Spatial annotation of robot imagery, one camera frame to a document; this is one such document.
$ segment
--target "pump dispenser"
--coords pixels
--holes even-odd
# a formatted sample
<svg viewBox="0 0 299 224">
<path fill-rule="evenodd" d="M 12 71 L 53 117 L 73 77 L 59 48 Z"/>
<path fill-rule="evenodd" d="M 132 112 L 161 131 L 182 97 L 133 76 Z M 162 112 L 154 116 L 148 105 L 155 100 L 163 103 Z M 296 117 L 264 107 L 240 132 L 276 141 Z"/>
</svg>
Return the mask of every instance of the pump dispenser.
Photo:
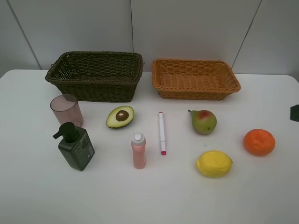
<svg viewBox="0 0 299 224">
<path fill-rule="evenodd" d="M 94 149 L 87 131 L 67 122 L 60 126 L 59 131 L 53 135 L 54 139 L 63 137 L 58 145 L 59 150 L 71 167 L 84 170 L 94 155 Z"/>
</svg>

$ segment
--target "avocado pit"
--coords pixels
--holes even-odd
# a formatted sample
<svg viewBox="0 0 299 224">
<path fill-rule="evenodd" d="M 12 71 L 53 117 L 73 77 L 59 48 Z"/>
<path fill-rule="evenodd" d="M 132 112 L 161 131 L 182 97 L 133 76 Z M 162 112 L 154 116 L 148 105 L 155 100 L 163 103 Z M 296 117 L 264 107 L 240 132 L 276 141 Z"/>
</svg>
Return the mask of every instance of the avocado pit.
<svg viewBox="0 0 299 224">
<path fill-rule="evenodd" d="M 125 121 L 126 119 L 128 119 L 128 117 L 129 117 L 129 113 L 124 110 L 121 110 L 117 112 L 115 119 L 117 121 Z"/>
</svg>

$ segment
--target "small pink bottle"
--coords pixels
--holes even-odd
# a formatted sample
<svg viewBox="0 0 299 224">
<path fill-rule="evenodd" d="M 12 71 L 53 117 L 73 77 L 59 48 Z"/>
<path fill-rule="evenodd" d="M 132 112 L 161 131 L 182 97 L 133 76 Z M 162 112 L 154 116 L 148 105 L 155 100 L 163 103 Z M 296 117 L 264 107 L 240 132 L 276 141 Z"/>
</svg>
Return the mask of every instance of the small pink bottle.
<svg viewBox="0 0 299 224">
<path fill-rule="evenodd" d="M 133 163 L 137 169 L 145 167 L 145 137 L 141 133 L 135 133 L 132 138 Z"/>
</svg>

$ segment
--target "avocado flesh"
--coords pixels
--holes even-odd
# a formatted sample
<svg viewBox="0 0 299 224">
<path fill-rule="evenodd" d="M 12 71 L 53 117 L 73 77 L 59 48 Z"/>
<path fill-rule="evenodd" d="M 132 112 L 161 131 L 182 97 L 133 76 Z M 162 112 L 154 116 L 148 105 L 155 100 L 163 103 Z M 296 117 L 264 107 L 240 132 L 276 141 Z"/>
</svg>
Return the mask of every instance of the avocado flesh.
<svg viewBox="0 0 299 224">
<path fill-rule="evenodd" d="M 116 115 L 119 111 L 126 111 L 128 118 L 124 121 L 118 121 Z M 134 110 L 130 106 L 119 106 L 112 110 L 107 118 L 106 125 L 110 128 L 119 128 L 128 125 L 134 118 Z"/>
</svg>

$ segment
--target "marker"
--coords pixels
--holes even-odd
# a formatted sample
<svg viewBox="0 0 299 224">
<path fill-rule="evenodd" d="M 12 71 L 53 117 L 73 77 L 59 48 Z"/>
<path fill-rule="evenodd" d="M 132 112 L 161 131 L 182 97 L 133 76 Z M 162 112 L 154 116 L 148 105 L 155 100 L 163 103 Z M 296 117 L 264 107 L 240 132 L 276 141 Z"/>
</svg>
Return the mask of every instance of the marker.
<svg viewBox="0 0 299 224">
<path fill-rule="evenodd" d="M 161 155 L 166 155 L 166 141 L 165 141 L 165 130 L 164 130 L 164 118 L 163 118 L 163 113 L 162 112 L 159 112 L 159 129 L 160 129 Z"/>
</svg>

